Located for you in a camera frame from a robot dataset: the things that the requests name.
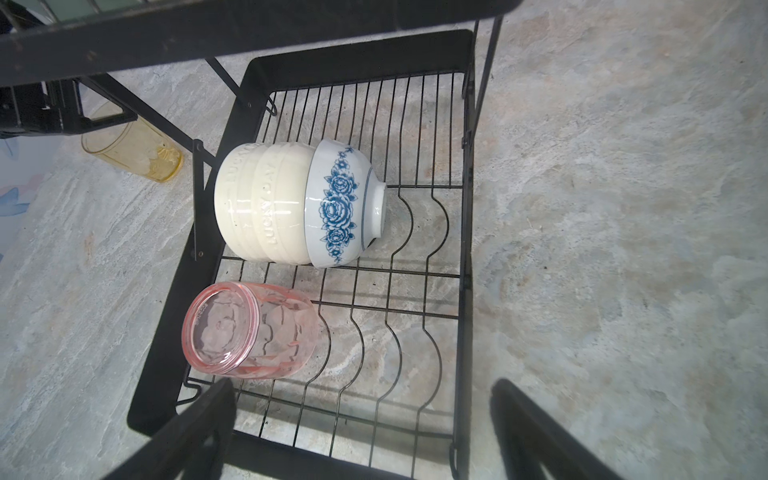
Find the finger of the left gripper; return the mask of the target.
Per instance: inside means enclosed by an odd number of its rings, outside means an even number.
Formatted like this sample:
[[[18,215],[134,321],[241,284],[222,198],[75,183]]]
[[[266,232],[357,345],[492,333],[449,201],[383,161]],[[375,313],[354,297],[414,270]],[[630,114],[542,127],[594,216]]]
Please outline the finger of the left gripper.
[[[78,135],[122,125],[138,115],[122,106],[116,114],[90,118],[77,80],[1,88],[1,137]]]

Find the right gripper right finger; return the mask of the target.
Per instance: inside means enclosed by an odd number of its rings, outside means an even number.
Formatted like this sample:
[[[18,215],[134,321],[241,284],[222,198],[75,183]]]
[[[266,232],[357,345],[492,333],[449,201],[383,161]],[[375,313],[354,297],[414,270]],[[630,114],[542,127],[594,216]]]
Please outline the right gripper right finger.
[[[507,379],[492,387],[490,414],[509,479],[619,477]]]

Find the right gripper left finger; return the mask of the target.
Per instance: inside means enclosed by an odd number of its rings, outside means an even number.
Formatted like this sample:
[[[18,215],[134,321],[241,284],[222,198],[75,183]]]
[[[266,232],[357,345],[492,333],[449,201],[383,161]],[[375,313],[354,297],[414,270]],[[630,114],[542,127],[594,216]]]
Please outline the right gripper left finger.
[[[106,477],[218,479],[235,419],[235,389],[222,379]]]

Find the yellow glass cup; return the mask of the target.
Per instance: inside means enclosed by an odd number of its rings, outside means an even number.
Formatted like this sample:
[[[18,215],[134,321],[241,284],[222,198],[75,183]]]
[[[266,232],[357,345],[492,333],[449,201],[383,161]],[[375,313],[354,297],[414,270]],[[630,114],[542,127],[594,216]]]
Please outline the yellow glass cup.
[[[143,117],[81,135],[83,150],[155,182],[173,178],[183,164],[180,147]]]

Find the pink glass cup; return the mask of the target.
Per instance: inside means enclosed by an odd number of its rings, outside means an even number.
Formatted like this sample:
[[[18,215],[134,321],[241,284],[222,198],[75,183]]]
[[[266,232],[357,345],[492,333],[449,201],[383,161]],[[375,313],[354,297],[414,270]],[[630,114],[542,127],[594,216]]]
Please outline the pink glass cup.
[[[181,345],[201,372],[246,380],[288,377],[312,357],[321,320],[302,292],[224,281],[202,290],[182,325]]]

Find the black wire dish rack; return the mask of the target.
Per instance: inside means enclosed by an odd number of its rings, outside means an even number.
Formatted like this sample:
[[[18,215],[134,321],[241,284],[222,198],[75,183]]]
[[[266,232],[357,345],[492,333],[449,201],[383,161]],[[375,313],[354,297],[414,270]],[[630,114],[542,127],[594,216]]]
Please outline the black wire dish rack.
[[[1,5],[68,142],[1,262],[5,479],[469,475],[479,117],[513,1]]]

